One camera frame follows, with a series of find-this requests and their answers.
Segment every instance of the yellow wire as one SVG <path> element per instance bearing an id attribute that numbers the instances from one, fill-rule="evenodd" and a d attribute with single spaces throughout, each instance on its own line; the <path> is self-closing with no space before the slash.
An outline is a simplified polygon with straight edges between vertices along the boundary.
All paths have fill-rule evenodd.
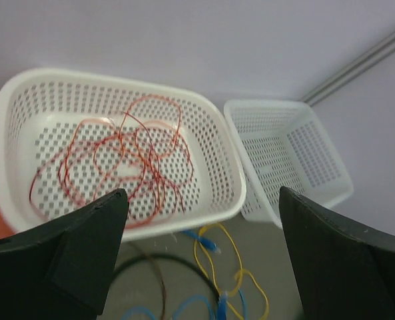
<path id="1" fill-rule="evenodd" d="M 225 229 L 225 227 L 223 225 L 221 225 L 220 223 L 215 223 L 213 225 L 205 225 L 203 227 L 201 227 L 198 230 L 198 235 L 200 237 L 202 237 L 209 229 L 218 227 L 219 229 L 221 229 L 225 235 L 228 237 L 228 240 L 230 240 L 232 247 L 234 248 L 234 251 L 236 252 L 236 256 L 237 256 L 237 260 L 238 260 L 238 265 L 239 265 L 239 270 L 237 271 L 236 275 L 234 276 L 234 279 L 237 281 L 236 286 L 234 287 L 233 290 L 231 291 L 222 291 L 218 285 L 216 284 L 216 276 L 215 276 L 215 267 L 212 261 L 212 258 L 209 255 L 209 252 L 202 246 L 201 243 L 199 243 L 197 240 L 195 240 L 194 243 L 194 256 L 195 256 L 195 260 L 196 263 L 198 265 L 198 267 L 200 268 L 200 270 L 206 275 L 206 277 L 208 279 L 210 279 L 209 274 L 206 272 L 206 270 L 204 269 L 204 267 L 202 266 L 202 264 L 200 263 L 200 261 L 198 260 L 197 257 L 197 245 L 200 245 L 200 248 L 202 249 L 204 255 L 206 255 L 206 257 L 209 260 L 210 263 L 210 268 L 212 269 L 212 279 L 213 279 L 213 283 L 216 287 L 216 289 L 218 290 L 218 292 L 220 294 L 226 293 L 229 297 L 233 297 L 238 293 L 238 290 L 240 289 L 241 285 L 242 285 L 242 281 L 243 281 L 243 274 L 247 274 L 251 277 L 251 279 L 253 280 L 253 283 L 255 284 L 255 287 L 262 293 L 262 296 L 264 296 L 265 301 L 266 301 L 266 309 L 264 312 L 264 315 L 262 315 L 262 317 L 260 318 L 260 320 L 265 320 L 268 317 L 268 298 L 266 297 L 265 292 L 261 289 L 261 287 L 258 285 L 258 283 L 256 282 L 254 276 L 252 275 L 252 273 L 250 273 L 249 270 L 243 269 L 243 265 L 242 265 L 242 259 L 240 257 L 240 253 L 238 252 L 237 246 L 234 243 L 234 240 L 232 239 L 230 233 L 228 233 L 228 231 Z M 242 315 L 232 306 L 231 303 L 227 302 L 228 307 L 230 308 L 230 310 L 236 315 L 236 317 L 238 317 L 240 320 L 244 320 L 244 318 L 242 317 Z"/>

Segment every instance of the gray table surface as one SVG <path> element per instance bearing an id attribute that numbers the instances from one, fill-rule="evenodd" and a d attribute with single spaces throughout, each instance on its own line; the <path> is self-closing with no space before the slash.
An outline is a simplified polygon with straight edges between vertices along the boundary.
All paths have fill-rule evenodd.
<path id="1" fill-rule="evenodd" d="M 270 301 L 268 320 L 295 320 L 302 313 L 302 306 L 296 287 L 292 265 L 288 256 L 283 232 L 272 223 L 250 223 L 241 215 L 225 221 L 223 225 L 232 235 L 242 257 L 244 268 L 250 270 Z M 222 288 L 234 287 L 233 276 L 238 269 L 234 250 L 220 229 L 208 231 L 207 236 L 216 241 L 222 253 L 214 256 L 218 284 Z M 194 261 L 193 241 L 182 235 L 163 235 L 136 241 L 136 244 L 147 252 L 167 252 Z M 131 246 L 122 244 L 118 263 L 126 261 L 138 253 Z M 204 255 L 199 255 L 204 266 L 210 265 Z M 167 286 L 167 312 L 165 319 L 170 319 L 177 307 L 191 295 L 205 295 L 214 305 L 214 299 L 206 284 L 182 265 L 170 261 L 159 261 Z M 249 277 L 245 276 L 242 284 L 248 305 L 248 319 L 254 320 L 264 312 L 264 300 L 253 286 Z M 239 312 L 242 312 L 240 298 L 237 295 L 230 300 Z M 124 272 L 111 287 L 105 311 L 98 320 L 121 319 L 122 314 L 134 306 L 149 308 L 159 319 L 161 314 L 161 290 L 157 276 L 151 265 L 142 262 Z M 145 315 L 135 315 L 130 320 L 148 320 Z M 203 302 L 190 305 L 181 314 L 180 319 L 209 319 Z M 229 311 L 227 319 L 237 319 Z"/>

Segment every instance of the tangled red wire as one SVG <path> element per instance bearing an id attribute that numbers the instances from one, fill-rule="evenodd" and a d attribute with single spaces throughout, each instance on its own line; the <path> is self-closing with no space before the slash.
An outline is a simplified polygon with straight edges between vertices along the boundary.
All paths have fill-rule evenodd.
<path id="1" fill-rule="evenodd" d="M 137 119 L 132 113 L 133 109 L 141 102 L 148 99 L 158 99 L 168 105 L 172 105 L 178 113 L 177 124 L 173 127 L 163 121 L 152 120 L 142 122 Z M 74 204 L 76 208 L 82 207 L 92 201 L 98 196 L 103 195 L 103 185 L 107 181 L 115 183 L 115 189 L 120 187 L 123 183 L 135 182 L 136 187 L 129 192 L 129 203 L 133 199 L 141 197 L 153 196 L 154 208 L 153 212 L 143 220 L 138 220 L 136 215 L 131 215 L 131 207 L 129 209 L 129 217 L 133 218 L 133 223 L 128 222 L 125 229 L 131 229 L 142 225 L 147 225 L 157 217 L 162 210 L 166 209 L 167 192 L 172 190 L 175 194 L 175 202 L 172 211 L 163 219 L 153 221 L 158 223 L 164 221 L 172 216 L 177 210 L 178 203 L 183 212 L 185 212 L 183 197 L 181 195 L 181 187 L 184 187 L 193 180 L 194 166 L 191 162 L 189 146 L 180 134 L 181 128 L 181 106 L 166 97 L 159 95 L 145 95 L 134 100 L 126 111 L 121 112 L 123 120 L 120 127 L 116 126 L 107 120 L 99 118 L 89 118 L 82 120 L 76 127 L 73 137 L 69 145 L 56 153 L 52 158 L 44 162 L 42 166 L 37 169 L 37 172 L 31 182 L 29 190 L 29 202 L 33 210 L 42 219 L 47 219 L 42 212 L 35 206 L 32 200 L 33 188 L 36 181 L 41 178 L 43 170 L 49 166 L 57 166 L 57 180 L 61 187 L 64 196 Z M 138 124 L 137 127 L 129 127 L 127 130 L 124 126 L 129 120 L 133 120 Z M 99 124 L 107 126 L 112 134 L 107 135 L 99 140 L 79 140 L 78 133 L 86 124 Z M 161 139 L 153 139 L 153 136 L 162 137 Z M 104 170 L 98 164 L 99 150 L 102 148 L 110 149 L 115 152 L 118 157 L 115 164 L 109 169 Z M 161 161 L 169 158 L 174 153 L 183 155 L 186 166 L 190 167 L 191 174 L 182 181 L 173 181 L 161 172 Z M 80 188 L 75 185 L 71 179 L 71 168 L 78 165 L 84 158 L 90 157 L 97 173 L 99 174 L 99 184 L 93 192 L 92 199 L 86 199 L 80 192 Z M 139 173 L 135 175 L 119 176 L 114 174 L 121 163 L 126 163 L 129 169 L 136 169 Z"/>

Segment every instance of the empty white basket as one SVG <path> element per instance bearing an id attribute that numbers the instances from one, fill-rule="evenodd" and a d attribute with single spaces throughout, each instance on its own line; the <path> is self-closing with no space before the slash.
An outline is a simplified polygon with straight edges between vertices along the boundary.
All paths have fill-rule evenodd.
<path id="1" fill-rule="evenodd" d="M 219 110 L 207 99 L 191 91 L 138 81 L 58 69 L 34 69 L 9 80 L 0 91 L 0 210 L 15 231 L 24 231 L 43 222 L 29 203 L 29 189 L 36 170 L 71 140 L 74 128 L 90 117 L 118 126 L 124 111 L 135 99 L 159 95 L 181 106 L 181 135 L 189 144 L 194 178 L 184 186 L 185 212 L 175 212 L 168 220 L 167 211 L 149 225 L 125 230 L 123 241 L 188 229 L 234 216 L 242 207 L 246 184 L 240 158 L 233 147 L 228 127 Z M 141 121 L 173 120 L 169 106 L 151 99 L 139 103 L 135 117 Z M 125 126 L 137 126 L 125 123 Z M 88 124 L 83 139 L 104 137 L 104 125 Z M 112 151 L 101 152 L 101 165 L 108 165 Z M 73 179 L 84 196 L 98 184 L 89 162 L 75 168 Z M 166 174 L 181 178 L 181 162 L 173 158 L 160 164 Z M 116 174 L 130 174 L 128 166 Z M 127 191 L 130 186 L 121 185 Z M 104 193 L 114 189 L 105 186 Z M 33 189 L 33 202 L 46 216 L 54 219 L 71 212 L 75 206 L 57 185 L 56 166 L 42 173 Z M 174 201 L 172 190 L 167 194 Z M 148 195 L 131 203 L 131 213 L 145 219 L 153 204 Z"/>
<path id="2" fill-rule="evenodd" d="M 339 154 L 307 104 L 233 100 L 226 103 L 224 114 L 246 175 L 246 219 L 282 227 L 282 186 L 327 208 L 353 193 Z"/>

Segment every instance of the brown cable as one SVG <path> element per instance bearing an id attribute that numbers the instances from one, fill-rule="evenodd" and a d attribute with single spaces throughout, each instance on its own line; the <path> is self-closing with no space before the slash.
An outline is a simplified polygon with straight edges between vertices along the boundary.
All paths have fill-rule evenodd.
<path id="1" fill-rule="evenodd" d="M 133 242 L 128 242 L 128 244 L 134 248 L 135 250 L 137 250 L 141 255 L 143 255 L 153 266 L 153 269 L 155 271 L 155 273 L 157 274 L 157 277 L 159 278 L 160 284 L 161 284 L 161 289 L 162 289 L 162 314 L 160 316 L 161 320 L 165 320 L 165 312 L 166 312 L 166 287 L 165 287 L 165 281 L 163 280 L 163 275 L 162 275 L 162 271 L 159 267 L 159 265 L 157 264 L 156 260 L 151 257 L 151 255 L 149 255 L 147 252 L 145 252 L 144 250 L 142 250 L 136 243 Z"/>

